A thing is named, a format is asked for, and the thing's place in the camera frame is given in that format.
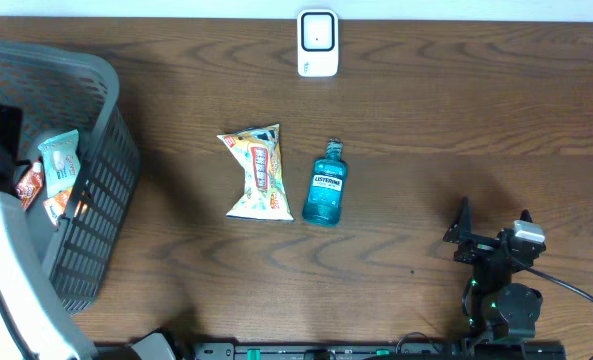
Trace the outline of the blue Listerine mouthwash bottle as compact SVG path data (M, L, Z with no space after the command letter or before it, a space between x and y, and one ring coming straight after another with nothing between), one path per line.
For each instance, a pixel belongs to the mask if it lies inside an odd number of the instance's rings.
M347 164L342 160L342 151L342 141L331 138L325 154L314 162L302 211L303 218L309 223L335 226L340 221L348 173Z

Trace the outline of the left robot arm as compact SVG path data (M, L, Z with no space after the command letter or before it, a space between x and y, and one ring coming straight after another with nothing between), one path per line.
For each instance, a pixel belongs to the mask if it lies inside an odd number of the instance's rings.
M42 270L13 194L22 111L0 105L0 359L94 359Z

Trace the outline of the red brown snack bar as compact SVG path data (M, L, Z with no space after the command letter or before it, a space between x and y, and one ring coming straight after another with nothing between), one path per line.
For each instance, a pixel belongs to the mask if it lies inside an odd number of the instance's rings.
M23 210L27 210L44 187L44 171L41 161L35 161L15 186Z

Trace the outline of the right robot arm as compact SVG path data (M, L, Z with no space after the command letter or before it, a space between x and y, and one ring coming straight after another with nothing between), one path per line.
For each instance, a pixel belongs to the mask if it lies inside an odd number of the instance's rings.
M471 334L463 346L473 353L477 346L521 344L535 337L542 294L512 276L533 265L546 250L545 234L528 210L509 228L494 237L473 232L467 198L461 200L455 220L443 240L455 244L453 259L470 265L472 276L462 296L462 310L469 318Z

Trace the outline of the orange Kleenex tissue pack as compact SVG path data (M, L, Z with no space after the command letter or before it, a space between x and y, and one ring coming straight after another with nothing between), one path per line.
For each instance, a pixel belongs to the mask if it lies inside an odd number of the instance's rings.
M54 226L57 226L59 219L65 215L72 190L72 187L68 187L42 202L47 217Z

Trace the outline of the yellow snack chip bag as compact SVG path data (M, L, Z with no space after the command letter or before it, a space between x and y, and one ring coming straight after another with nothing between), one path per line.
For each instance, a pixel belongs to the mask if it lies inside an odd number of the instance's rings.
M282 175L280 125L249 128L217 136L244 171L241 198L227 217L293 221Z

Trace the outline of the mint green wipes pack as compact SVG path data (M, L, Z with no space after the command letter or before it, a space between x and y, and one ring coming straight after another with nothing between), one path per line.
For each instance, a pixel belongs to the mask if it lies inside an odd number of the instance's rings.
M53 136L38 145L43 159L47 197L72 187L80 172L77 156L79 132L72 130Z

